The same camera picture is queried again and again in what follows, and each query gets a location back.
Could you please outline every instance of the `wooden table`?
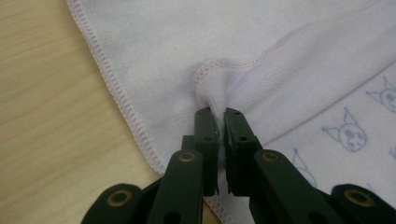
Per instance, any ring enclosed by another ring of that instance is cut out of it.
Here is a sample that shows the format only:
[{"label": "wooden table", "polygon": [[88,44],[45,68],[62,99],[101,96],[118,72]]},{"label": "wooden table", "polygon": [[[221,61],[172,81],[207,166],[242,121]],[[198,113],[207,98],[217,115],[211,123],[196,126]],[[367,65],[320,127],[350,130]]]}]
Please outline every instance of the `wooden table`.
[{"label": "wooden table", "polygon": [[79,223],[104,189],[157,178],[66,2],[2,0],[0,223]]}]

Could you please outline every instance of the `towel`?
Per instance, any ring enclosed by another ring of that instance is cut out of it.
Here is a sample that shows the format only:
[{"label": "towel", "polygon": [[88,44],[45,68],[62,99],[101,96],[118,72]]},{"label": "towel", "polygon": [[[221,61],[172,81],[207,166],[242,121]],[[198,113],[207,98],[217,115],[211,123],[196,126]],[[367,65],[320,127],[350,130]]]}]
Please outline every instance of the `towel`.
[{"label": "towel", "polygon": [[[396,2],[68,0],[110,92],[163,174],[193,114],[243,112],[264,148],[327,193],[352,183],[396,206]],[[207,198],[253,223],[247,198]]]}]

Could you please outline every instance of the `cloth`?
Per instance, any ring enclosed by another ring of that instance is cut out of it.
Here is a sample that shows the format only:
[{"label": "cloth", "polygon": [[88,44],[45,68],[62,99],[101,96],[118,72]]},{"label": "cloth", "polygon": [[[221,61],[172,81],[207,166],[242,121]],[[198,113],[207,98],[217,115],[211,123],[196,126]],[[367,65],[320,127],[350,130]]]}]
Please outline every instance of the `cloth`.
[{"label": "cloth", "polygon": [[[316,188],[357,184],[396,206],[395,1],[68,4],[157,172],[196,110],[209,105],[221,128],[228,106]],[[253,223],[223,169],[219,189],[206,201],[220,220]]]}]

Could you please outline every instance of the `cartoon cat face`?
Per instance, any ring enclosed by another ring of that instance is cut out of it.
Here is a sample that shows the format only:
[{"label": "cartoon cat face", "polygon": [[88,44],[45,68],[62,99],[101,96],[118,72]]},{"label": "cartoon cat face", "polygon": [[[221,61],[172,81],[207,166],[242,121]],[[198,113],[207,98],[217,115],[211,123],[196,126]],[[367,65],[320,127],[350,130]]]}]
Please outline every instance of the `cartoon cat face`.
[{"label": "cartoon cat face", "polygon": [[345,108],[345,111],[344,123],[339,128],[323,127],[322,130],[332,139],[341,143],[346,150],[356,152],[366,146],[367,135],[349,113],[349,110]]},{"label": "cartoon cat face", "polygon": [[381,102],[388,110],[392,112],[396,112],[396,91],[395,90],[382,91]]},{"label": "cartoon cat face", "polygon": [[355,124],[344,124],[338,132],[341,144],[350,151],[362,149],[367,142],[365,132]]},{"label": "cartoon cat face", "polygon": [[300,174],[311,184],[311,186],[315,188],[317,186],[317,181],[308,171],[308,167],[306,166],[305,162],[301,159],[297,148],[294,149],[292,163],[294,167],[300,172]]},{"label": "cartoon cat face", "polygon": [[369,96],[383,105],[389,111],[396,113],[396,88],[384,77],[384,90],[367,91]]}]

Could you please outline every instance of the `stitched hem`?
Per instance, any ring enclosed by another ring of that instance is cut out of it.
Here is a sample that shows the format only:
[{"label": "stitched hem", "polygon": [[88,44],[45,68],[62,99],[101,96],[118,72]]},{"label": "stitched hem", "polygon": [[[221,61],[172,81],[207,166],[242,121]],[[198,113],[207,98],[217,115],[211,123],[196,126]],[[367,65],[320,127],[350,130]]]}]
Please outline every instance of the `stitched hem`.
[{"label": "stitched hem", "polygon": [[206,203],[215,212],[221,223],[234,224],[236,221],[231,216],[230,211],[219,201],[218,196],[205,198]]},{"label": "stitched hem", "polygon": [[102,77],[104,78],[107,87],[110,89],[110,93],[116,100],[122,115],[124,116],[130,127],[136,143],[141,149],[149,165],[157,173],[163,174],[165,171],[165,167],[160,162],[157,154],[152,149],[149,138],[147,137],[146,132],[144,131],[144,128],[139,121],[139,118],[134,112],[134,108],[131,106],[130,102],[128,102],[127,98],[123,94],[124,91],[121,88],[118,79],[113,73],[110,62],[107,60],[106,55],[103,53],[103,50],[99,44],[95,32],[91,28],[88,20],[83,13],[83,9],[81,8],[79,0],[67,0],[67,5],[69,5],[73,18],[88,43],[93,58],[96,60],[96,63],[98,64],[99,69],[102,73]]},{"label": "stitched hem", "polygon": [[254,64],[257,63],[263,63],[265,62],[266,59],[269,58],[274,58],[276,55],[278,55],[282,49],[284,49],[286,46],[292,44],[296,39],[298,39],[306,30],[313,29],[314,27],[333,22],[333,21],[340,21],[344,19],[349,19],[354,16],[360,15],[361,13],[364,13],[368,11],[369,9],[379,5],[379,3],[384,2],[384,0],[374,0],[370,1],[366,4],[364,4],[361,7],[358,7],[356,9],[349,10],[346,13],[343,13],[339,16],[335,17],[330,17],[326,19],[322,19],[319,21],[313,21],[311,23],[308,23],[306,26],[297,29],[294,32],[291,32],[291,34],[286,35],[284,38],[280,39],[276,44],[274,44],[271,48],[269,48],[267,51],[265,51],[262,55],[260,55],[258,58],[254,60],[248,60],[248,61],[237,61],[233,62],[230,59],[216,59],[213,61],[209,61],[202,65],[198,71],[194,75],[194,84],[195,88],[198,87],[199,84],[201,84],[202,80],[206,78],[210,73],[213,71],[224,68],[224,67],[229,67],[229,68],[246,68],[250,67]]}]

